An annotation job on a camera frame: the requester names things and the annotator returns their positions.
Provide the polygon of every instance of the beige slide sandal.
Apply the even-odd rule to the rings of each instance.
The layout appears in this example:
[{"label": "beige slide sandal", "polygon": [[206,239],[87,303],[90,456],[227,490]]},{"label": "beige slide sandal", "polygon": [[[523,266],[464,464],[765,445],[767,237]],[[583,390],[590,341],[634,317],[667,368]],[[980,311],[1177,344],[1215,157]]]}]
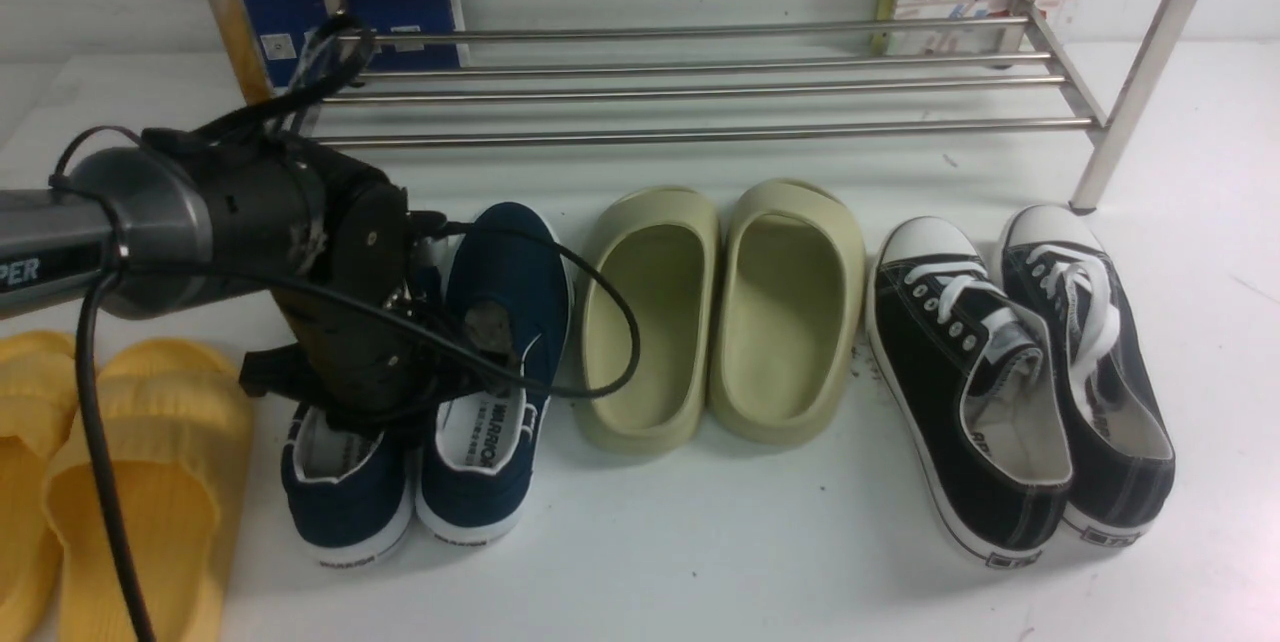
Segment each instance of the beige slide sandal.
[{"label": "beige slide sandal", "polygon": [[[99,375],[124,526],[156,638],[218,639],[253,409],[236,370],[192,341],[129,347]],[[132,639],[79,417],[45,477],[63,544],[61,639]]]},{"label": "beige slide sandal", "polygon": [[742,437],[800,445],[849,381],[867,249],[827,191],[772,180],[742,194],[728,229],[710,408]]},{"label": "beige slide sandal", "polygon": [[[716,205],[684,187],[628,194],[595,223],[585,258],[631,304],[641,341],[631,382],[575,408],[582,434],[596,446],[655,455],[684,445],[696,431],[718,244]],[[626,370],[631,336],[617,304],[584,279],[582,373],[586,386],[599,388]]]},{"label": "beige slide sandal", "polygon": [[58,577],[40,486],[76,414],[74,349],[59,333],[0,340],[0,639],[31,634]]}]

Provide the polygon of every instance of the shoe insole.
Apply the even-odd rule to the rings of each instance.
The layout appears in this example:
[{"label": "shoe insole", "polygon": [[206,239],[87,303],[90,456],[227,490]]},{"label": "shoe insole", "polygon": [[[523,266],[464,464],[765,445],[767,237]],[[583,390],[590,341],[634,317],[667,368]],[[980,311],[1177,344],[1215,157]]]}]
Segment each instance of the shoe insole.
[{"label": "shoe insole", "polygon": [[742,231],[723,315],[724,379],[736,407],[762,423],[809,409],[836,359],[845,320],[841,263],[809,224],[767,214]]},{"label": "shoe insole", "polygon": [[[56,572],[58,540],[49,531],[40,509],[44,476],[45,460],[18,437],[0,437],[0,500],[4,500],[4,512],[0,513],[0,527],[4,528],[4,535],[0,535],[0,609],[5,610],[6,623],[38,619]],[[37,584],[37,577],[46,578],[46,582]],[[40,610],[27,605],[38,605]]]},{"label": "shoe insole", "polygon": [[1033,384],[1010,379],[1005,391],[987,402],[965,428],[991,464],[1021,483],[1061,483],[1070,478],[1070,455],[1047,370]]},{"label": "shoe insole", "polygon": [[324,413],[316,413],[308,422],[310,428],[303,428],[298,440],[296,458],[307,480],[342,477],[356,469],[374,449],[374,440],[369,437],[330,428]]},{"label": "shoe insole", "polygon": [[[703,290],[703,246],[684,226],[653,226],[625,238],[604,260],[604,274],[640,322],[640,367],[626,388],[596,402],[609,427],[643,431],[672,419],[689,396],[698,358]],[[608,295],[591,299],[585,366],[593,384],[626,370],[631,333]]]},{"label": "shoe insole", "polygon": [[497,469],[520,442],[520,405],[493,395],[471,395],[449,402],[438,434],[440,457],[454,466]]},{"label": "shoe insole", "polygon": [[[156,638],[182,639],[207,574],[214,506],[205,487],[178,466],[124,460],[114,469],[129,550]],[[91,469],[79,466],[61,474],[47,504],[67,521],[59,637],[133,639]]]},{"label": "shoe insole", "polygon": [[[1089,400],[1097,400],[1092,382],[1085,382],[1085,395]],[[1093,428],[1120,454],[1157,460],[1174,457],[1169,436],[1151,411],[1129,395],[1128,390],[1119,404],[1103,402],[1082,409],[1082,413],[1085,419],[1093,419]]]}]

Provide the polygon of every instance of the yellow slipper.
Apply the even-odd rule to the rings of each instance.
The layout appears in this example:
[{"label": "yellow slipper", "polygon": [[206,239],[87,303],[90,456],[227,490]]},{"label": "yellow slipper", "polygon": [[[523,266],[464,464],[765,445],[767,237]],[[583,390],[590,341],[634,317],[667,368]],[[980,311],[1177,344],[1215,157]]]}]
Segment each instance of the yellow slipper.
[{"label": "yellow slipper", "polygon": [[0,639],[36,628],[58,574],[40,482],[76,413],[74,347],[58,333],[0,340]]},{"label": "yellow slipper", "polygon": [[[124,527],[156,638],[218,639],[253,434],[234,367],[191,341],[151,340],[99,375]],[[45,477],[63,544],[61,639],[132,639],[77,417]]]}]

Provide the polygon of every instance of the black canvas sneaker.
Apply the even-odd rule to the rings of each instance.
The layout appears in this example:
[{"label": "black canvas sneaker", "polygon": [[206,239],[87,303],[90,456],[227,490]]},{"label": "black canvas sneaker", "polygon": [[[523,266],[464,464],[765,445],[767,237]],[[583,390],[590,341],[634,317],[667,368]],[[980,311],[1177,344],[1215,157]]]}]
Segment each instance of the black canvas sneaker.
[{"label": "black canvas sneaker", "polygon": [[867,335],[950,537],[989,568],[1034,563],[1071,482],[1043,320],[937,217],[890,233],[870,290]]},{"label": "black canvas sneaker", "polygon": [[1084,541],[1128,547],[1174,483],[1174,446],[1138,349],[1115,265],[1079,217],[1056,206],[1014,215],[997,283],[1048,324],[1075,482],[1064,522]]}]

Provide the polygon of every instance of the shoe rack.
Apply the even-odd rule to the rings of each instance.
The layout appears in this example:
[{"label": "shoe rack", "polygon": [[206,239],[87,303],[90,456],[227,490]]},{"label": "shoe rack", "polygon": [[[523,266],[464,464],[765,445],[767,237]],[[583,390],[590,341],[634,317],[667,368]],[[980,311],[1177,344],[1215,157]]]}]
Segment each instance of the shoe rack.
[{"label": "shoe rack", "polygon": [[[261,101],[271,95],[262,51],[252,31],[244,0],[209,0],[224,45],[246,101]],[[911,55],[910,58],[820,58],[762,59],[750,61],[681,61],[681,63],[612,63],[568,65],[465,65],[448,72],[371,72],[365,81],[393,77],[396,82],[420,84],[416,91],[376,92],[349,90],[325,104],[343,106],[435,106],[439,105],[502,105],[502,104],[611,104],[640,101],[663,104],[672,100],[731,98],[799,98],[810,95],[892,95],[893,92],[928,92],[928,95],[964,95],[974,90],[1059,90],[1070,115],[974,118],[929,121],[859,121],[790,124],[790,127],[699,127],[680,130],[634,128],[634,130],[571,130],[571,132],[486,132],[457,136],[343,136],[316,137],[339,150],[442,150],[442,147],[531,146],[531,145],[658,145],[658,142],[717,142],[755,139],[819,139],[819,137],[868,136],[942,136],[942,133],[1009,133],[1075,130],[1088,136],[1093,145],[1083,176],[1070,198],[1079,214],[1093,212],[1106,191],[1107,182],[1123,159],[1124,150],[1142,116],[1161,73],[1185,27],[1197,0],[1161,0],[1148,27],[1146,40],[1121,87],[1116,104],[1103,109],[1088,90],[1066,55],[1061,42],[1044,22],[1037,0],[1016,0],[1009,17],[960,19],[897,19],[847,20],[835,23],[739,24],[708,27],[634,27],[600,29],[503,29],[461,31],[453,33],[379,33],[379,43],[462,45],[462,43],[595,43],[608,41],[672,42],[709,38],[759,38],[799,33],[869,35],[911,29],[966,29],[975,27],[1001,29],[998,49],[980,54]],[[343,0],[324,0],[329,12],[343,9]],[[996,73],[993,68],[1041,68],[1042,73]],[[933,72],[970,68],[978,74],[947,75]],[[902,72],[901,78],[877,81],[812,81],[819,72]],[[919,72],[929,72],[922,77]],[[690,84],[690,75],[731,81],[735,74],[776,74],[769,83],[699,83]],[[806,81],[786,81],[787,74],[806,73]],[[669,78],[663,86],[626,86],[626,81]],[[608,86],[582,86],[581,90],[554,86],[549,90],[484,90],[474,92],[431,90],[439,81],[621,81]]]}]

